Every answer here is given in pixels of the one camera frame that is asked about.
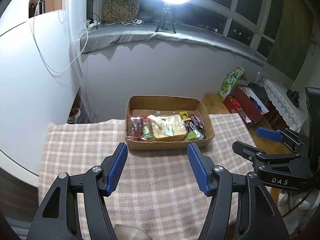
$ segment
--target red box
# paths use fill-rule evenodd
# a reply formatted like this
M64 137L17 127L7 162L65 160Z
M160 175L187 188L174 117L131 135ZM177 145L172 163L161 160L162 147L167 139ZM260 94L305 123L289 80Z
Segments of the red box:
M240 87L236 89L235 93L233 94L233 97L239 102L239 104L242 106L242 109L245 111L245 113L248 115L252 122L247 123L243 119L239 111L236 109L236 107L233 105L231 100L228 97L226 97L226 99L223 101L223 104L226 106L230 114L239 114L246 127L250 127L251 125L255 124L260 120L262 114L256 108L254 103L250 100L250 98L241 90Z

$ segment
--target open cardboard box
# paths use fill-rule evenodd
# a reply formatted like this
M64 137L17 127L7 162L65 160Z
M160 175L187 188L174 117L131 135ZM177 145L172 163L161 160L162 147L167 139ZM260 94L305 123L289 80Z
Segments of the open cardboard box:
M205 147L214 138L214 131L207 109L204 104L197 99L169 96L133 96L129 99L126 116L148 116L154 114L156 111L176 111L177 113L187 111L188 114L199 116L204 125L205 139L179 142L138 142L128 140L128 125L126 118L125 139L129 150L187 149L190 142L195 142L199 147Z
M261 107L262 112L260 113L259 110L256 108L254 103L250 100L250 98L246 95L248 93L252 98L254 98L258 105ZM245 111L245 113L248 115L248 117L251 119L251 123L247 123L239 113L239 111L236 109L236 107L233 105L231 100L226 97L226 99L223 101L223 104L228 109L229 113L231 114L239 114L242 121L247 127L251 127L253 124L257 123L261 117L268 113L269 110L265 107L265 105L261 102L261 100L257 97L257 95L249 88L249 87L238 87L236 91L233 93L233 97L239 102L239 104L242 106L242 109Z

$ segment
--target green curtain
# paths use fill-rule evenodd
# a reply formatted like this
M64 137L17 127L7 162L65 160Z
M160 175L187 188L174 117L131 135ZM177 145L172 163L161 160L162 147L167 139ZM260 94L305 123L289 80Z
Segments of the green curtain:
M295 80L306 58L312 14L304 0L284 0L282 18L267 63Z

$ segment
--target blue ribbed pad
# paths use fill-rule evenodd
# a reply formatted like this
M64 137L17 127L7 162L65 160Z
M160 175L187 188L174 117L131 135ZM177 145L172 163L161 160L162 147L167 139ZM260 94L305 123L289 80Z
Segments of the blue ribbed pad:
M280 142L283 140L283 136L278 131L269 130L262 127L259 127L256 130L256 135L274 142Z
M205 194L209 194L209 186L208 186L208 176L199 160L199 157L192 145L188 146L188 159L193 171L193 174L196 177L196 181L198 183L199 189Z
M124 144L111 168L110 173L108 174L108 186L106 192L109 195L111 195L111 193L114 192L118 186L118 182L122 174L123 167L125 165L127 157L128 147L126 144Z

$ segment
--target window sill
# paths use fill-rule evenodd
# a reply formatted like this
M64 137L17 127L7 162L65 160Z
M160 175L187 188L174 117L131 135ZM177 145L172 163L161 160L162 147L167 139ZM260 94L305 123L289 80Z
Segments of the window sill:
M155 33L156 26L153 24L133 25L101 25L98 29L89 31L88 43L83 54L89 54L106 49L111 46L149 41L151 38L164 41L177 41L183 43L194 43L209 47L216 47L247 58L256 64L263 66L265 60L258 56L249 46L238 41L226 38L221 34L200 29L197 27L175 24L176 34L172 31L162 30ZM80 39L80 49L82 50L87 35L83 34Z

